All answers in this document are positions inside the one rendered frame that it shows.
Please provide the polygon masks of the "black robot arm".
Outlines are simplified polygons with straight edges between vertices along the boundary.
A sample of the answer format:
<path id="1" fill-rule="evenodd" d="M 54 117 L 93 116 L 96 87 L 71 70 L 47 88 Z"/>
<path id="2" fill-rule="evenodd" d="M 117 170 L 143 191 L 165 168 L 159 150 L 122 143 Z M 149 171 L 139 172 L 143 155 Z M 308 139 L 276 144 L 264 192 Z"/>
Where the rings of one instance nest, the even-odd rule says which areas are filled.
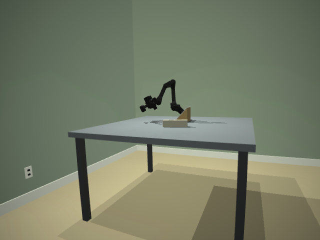
<path id="1" fill-rule="evenodd" d="M 163 98 L 163 95 L 165 93 L 166 88 L 170 88 L 171 87 L 172 103 L 170 103 L 170 106 L 171 106 L 170 108 L 171 108 L 172 111 L 176 111 L 179 114 L 181 114 L 184 111 L 184 109 L 181 108 L 180 104 L 176 103 L 175 85 L 176 85 L 176 81 L 174 79 L 171 79 L 167 83 L 163 84 L 161 92 L 160 92 L 159 96 L 156 98 L 157 101 L 158 101 L 157 105 L 161 104 L 162 98 Z M 144 98 L 145 104 L 148 103 L 149 101 L 151 101 L 151 99 L 152 99 L 151 95 L 145 97 Z"/>

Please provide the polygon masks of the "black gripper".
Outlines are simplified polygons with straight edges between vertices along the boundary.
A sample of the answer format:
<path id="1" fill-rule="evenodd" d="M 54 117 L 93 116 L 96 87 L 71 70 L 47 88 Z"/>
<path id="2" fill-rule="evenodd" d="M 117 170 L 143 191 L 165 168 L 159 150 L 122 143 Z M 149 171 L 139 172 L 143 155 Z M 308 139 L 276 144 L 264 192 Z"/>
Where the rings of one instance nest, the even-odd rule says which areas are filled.
<path id="1" fill-rule="evenodd" d="M 157 99 L 154 97 L 152 98 L 146 105 L 141 105 L 139 108 L 142 112 L 146 111 L 146 107 L 149 109 L 153 108 L 158 103 Z"/>

